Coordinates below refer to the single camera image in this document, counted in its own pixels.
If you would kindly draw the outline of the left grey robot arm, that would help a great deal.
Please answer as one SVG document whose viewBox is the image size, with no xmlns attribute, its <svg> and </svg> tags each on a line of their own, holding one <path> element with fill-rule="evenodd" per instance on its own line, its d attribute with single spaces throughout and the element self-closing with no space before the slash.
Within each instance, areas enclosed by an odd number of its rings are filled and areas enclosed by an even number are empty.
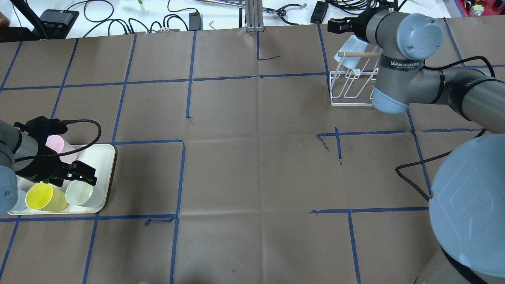
<svg viewBox="0 0 505 284">
<path fill-rule="evenodd" d="M 34 118 L 25 124 L 0 123 L 1 214 L 10 211 L 18 201 L 17 178 L 31 182 L 48 182 L 62 186 L 64 180 L 79 180 L 96 185 L 95 169 L 81 161 L 70 164 L 61 157 L 78 153 L 78 149 L 57 153 L 46 146 L 51 135 L 68 131 L 68 124 L 79 120 Z"/>
</svg>

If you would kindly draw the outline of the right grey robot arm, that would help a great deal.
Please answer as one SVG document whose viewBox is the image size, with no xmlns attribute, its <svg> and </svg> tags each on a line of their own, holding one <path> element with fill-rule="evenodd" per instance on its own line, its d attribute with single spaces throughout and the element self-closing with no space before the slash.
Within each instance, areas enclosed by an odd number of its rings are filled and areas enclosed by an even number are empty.
<svg viewBox="0 0 505 284">
<path fill-rule="evenodd" d="M 422 126 L 479 126 L 478 134 L 442 159 L 428 192 L 429 221 L 439 249 L 415 284 L 504 283 L 504 82 L 487 64 L 464 68 L 464 60 L 431 67 L 449 36 L 441 20 L 387 7 L 369 7 L 356 17 L 330 19 L 327 30 L 351 32 L 364 45 L 379 48 L 378 77 L 371 106 L 405 114 L 411 106 Z"/>
</svg>

